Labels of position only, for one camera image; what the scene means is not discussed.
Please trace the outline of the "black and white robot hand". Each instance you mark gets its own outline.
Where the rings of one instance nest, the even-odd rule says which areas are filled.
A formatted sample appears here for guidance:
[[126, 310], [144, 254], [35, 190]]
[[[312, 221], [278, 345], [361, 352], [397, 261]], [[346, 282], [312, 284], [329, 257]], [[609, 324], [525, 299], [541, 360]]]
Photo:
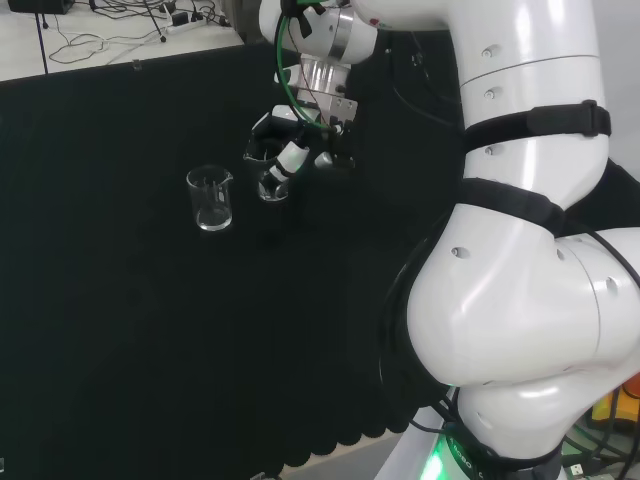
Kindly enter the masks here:
[[254, 171], [259, 198], [280, 203], [299, 180], [337, 177], [356, 166], [353, 129], [358, 103], [335, 97], [328, 111], [315, 103], [276, 105], [252, 127], [243, 160]]

